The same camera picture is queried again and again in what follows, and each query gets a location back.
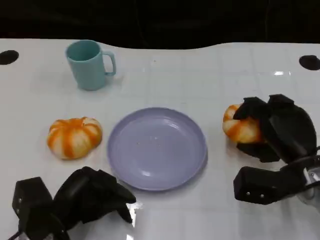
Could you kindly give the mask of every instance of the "black hole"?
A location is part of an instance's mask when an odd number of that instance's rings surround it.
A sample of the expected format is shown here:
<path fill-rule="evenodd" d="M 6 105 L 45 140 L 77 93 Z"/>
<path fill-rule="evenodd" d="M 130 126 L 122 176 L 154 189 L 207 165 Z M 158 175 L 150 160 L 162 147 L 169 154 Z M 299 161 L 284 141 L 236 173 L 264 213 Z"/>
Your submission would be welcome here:
<path fill-rule="evenodd" d="M 300 57 L 299 63 L 308 70 L 316 71 L 320 69 L 320 60 L 315 55 L 305 55 Z"/>
<path fill-rule="evenodd" d="M 0 65 L 12 64 L 19 57 L 19 53 L 15 50 L 3 51 L 0 53 Z"/>

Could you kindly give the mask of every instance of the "orange and white pumpkin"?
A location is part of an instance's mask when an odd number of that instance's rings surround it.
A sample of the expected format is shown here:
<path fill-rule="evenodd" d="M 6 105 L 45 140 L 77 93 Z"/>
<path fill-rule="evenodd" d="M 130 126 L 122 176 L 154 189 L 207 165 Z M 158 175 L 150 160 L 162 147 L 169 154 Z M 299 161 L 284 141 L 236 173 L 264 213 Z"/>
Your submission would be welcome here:
<path fill-rule="evenodd" d="M 61 159 L 77 159 L 87 155 L 102 140 L 100 123 L 89 117 L 56 120 L 49 129 L 46 143 Z"/>
<path fill-rule="evenodd" d="M 251 117 L 242 120 L 233 119 L 239 104 L 229 106 L 223 116 L 222 129 L 224 133 L 236 143 L 263 143 L 259 122 Z"/>

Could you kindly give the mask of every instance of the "round plate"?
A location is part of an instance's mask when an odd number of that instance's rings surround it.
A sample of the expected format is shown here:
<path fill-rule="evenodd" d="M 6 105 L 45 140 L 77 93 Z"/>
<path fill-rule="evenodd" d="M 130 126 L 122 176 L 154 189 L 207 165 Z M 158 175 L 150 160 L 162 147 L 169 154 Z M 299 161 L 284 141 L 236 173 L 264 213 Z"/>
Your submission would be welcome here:
<path fill-rule="evenodd" d="M 138 110 L 113 129 L 107 145 L 113 173 L 143 190 L 163 191 L 187 182 L 206 163 L 207 145 L 200 127 L 167 108 Z"/>

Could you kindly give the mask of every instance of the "gripper holding pumpkin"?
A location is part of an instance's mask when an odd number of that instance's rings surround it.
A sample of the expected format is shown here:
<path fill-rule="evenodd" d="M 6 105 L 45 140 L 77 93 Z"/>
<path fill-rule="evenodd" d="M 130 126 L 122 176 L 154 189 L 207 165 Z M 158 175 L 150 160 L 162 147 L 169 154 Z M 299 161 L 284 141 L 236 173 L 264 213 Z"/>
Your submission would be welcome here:
<path fill-rule="evenodd" d="M 242 167 L 233 181 L 237 200 L 267 205 L 298 195 L 320 210 L 320 156 L 317 136 L 307 112 L 288 97 L 271 95 L 268 102 L 248 97 L 233 120 L 255 120 L 262 141 L 237 143 L 237 148 L 261 162 L 286 163 L 278 171 Z"/>

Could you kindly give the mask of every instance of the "plate rim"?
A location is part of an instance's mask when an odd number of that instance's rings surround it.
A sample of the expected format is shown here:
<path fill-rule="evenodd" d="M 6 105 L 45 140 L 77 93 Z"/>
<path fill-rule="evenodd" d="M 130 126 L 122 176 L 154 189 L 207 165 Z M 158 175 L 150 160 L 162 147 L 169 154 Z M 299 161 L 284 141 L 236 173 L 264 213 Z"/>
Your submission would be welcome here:
<path fill-rule="evenodd" d="M 112 136 L 115 134 L 116 132 L 116 129 L 118 128 L 119 125 L 121 125 L 121 123 L 123 123 L 126 119 L 130 118 L 132 115 L 136 115 L 138 114 L 139 112 L 145 112 L 145 111 L 148 111 L 148 110 L 166 110 L 166 111 L 173 111 L 175 112 L 176 114 L 179 114 L 181 116 L 183 116 L 184 118 L 187 118 L 189 119 L 199 130 L 199 133 L 200 133 L 200 136 L 201 136 L 201 141 L 203 142 L 203 157 L 202 159 L 200 160 L 200 164 L 198 166 L 198 168 L 192 173 L 190 174 L 190 176 L 188 176 L 184 181 L 178 183 L 178 184 L 175 184 L 174 186 L 171 186 L 171 187 L 141 187 L 141 186 L 137 186 L 137 185 L 134 185 L 126 180 L 123 180 L 123 178 L 121 177 L 121 174 L 118 173 L 118 171 L 115 170 L 114 168 L 114 164 L 113 164 L 113 161 L 111 161 L 111 156 L 110 156 L 110 148 L 111 148 L 111 143 L 110 143 L 110 139 L 112 138 Z M 177 111 L 175 109 L 171 109 L 171 108 L 168 108 L 168 107 L 146 107 L 146 108 L 141 108 L 139 110 L 136 110 L 136 111 L 133 111 L 129 114 L 127 114 L 126 116 L 124 116 L 123 118 L 121 118 L 113 127 L 109 137 L 108 137 L 108 140 L 107 140 L 107 144 L 106 144 L 106 151 L 107 151 L 107 161 L 109 163 L 109 166 L 111 168 L 111 171 L 112 173 L 114 174 L 114 176 L 126 183 L 127 185 L 135 188 L 135 189 L 139 189 L 139 190 L 144 190 L 144 191 L 150 191 L 150 192 L 161 192 L 161 191 L 167 191 L 167 190 L 171 190 L 171 189 L 175 189 L 175 188 L 178 188 L 182 185 L 184 185 L 185 183 L 187 183 L 188 181 L 190 181 L 191 179 L 193 179 L 206 165 L 207 165 L 207 162 L 208 162 L 208 146 L 207 146 L 207 140 L 206 140 L 206 136 L 204 135 L 202 129 L 200 128 L 200 126 L 196 123 L 196 121 L 194 121 L 191 117 L 189 117 L 188 115 L 180 112 L 180 111 Z"/>

